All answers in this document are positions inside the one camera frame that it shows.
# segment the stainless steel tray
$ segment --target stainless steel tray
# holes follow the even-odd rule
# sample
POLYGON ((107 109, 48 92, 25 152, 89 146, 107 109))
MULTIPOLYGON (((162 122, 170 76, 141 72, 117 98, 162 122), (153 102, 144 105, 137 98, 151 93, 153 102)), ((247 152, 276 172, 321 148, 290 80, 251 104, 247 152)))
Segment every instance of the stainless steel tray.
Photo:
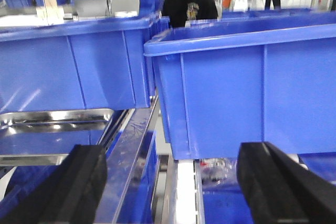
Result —
POLYGON ((55 153, 55 146, 70 150, 76 138, 85 139, 79 144, 88 144, 92 138, 98 142, 112 117, 111 109, 1 114, 0 166, 59 165, 67 151, 55 153))
POLYGON ((17 125, 108 122, 113 115, 111 109, 61 110, 37 112, 13 112, 0 114, 0 130, 17 125))

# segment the metal frame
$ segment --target metal frame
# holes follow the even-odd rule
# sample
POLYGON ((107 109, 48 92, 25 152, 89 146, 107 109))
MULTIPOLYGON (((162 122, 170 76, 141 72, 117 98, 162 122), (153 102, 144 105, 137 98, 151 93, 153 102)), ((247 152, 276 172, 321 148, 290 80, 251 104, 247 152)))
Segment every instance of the metal frame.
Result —
POLYGON ((158 98, 151 107, 136 109, 107 159, 108 179, 96 212, 95 223, 117 223, 147 131, 153 131, 159 115, 158 98))
POLYGON ((181 195, 181 193, 184 193, 184 189, 180 187, 180 183, 178 182, 178 175, 181 174, 181 171, 179 171, 179 169, 181 169, 181 164, 183 164, 184 162, 193 162, 192 180, 194 184, 190 186, 193 186, 193 188, 195 189, 193 202, 195 202, 196 212, 195 214, 191 213, 192 216, 190 215, 188 219, 190 221, 194 221, 194 223, 197 224, 205 223, 200 162, 198 160, 175 161, 172 156, 169 156, 161 224, 183 223, 181 221, 185 220, 185 218, 184 220, 178 219, 178 216, 176 214, 177 211, 184 210, 181 204, 176 204, 178 194, 181 195))

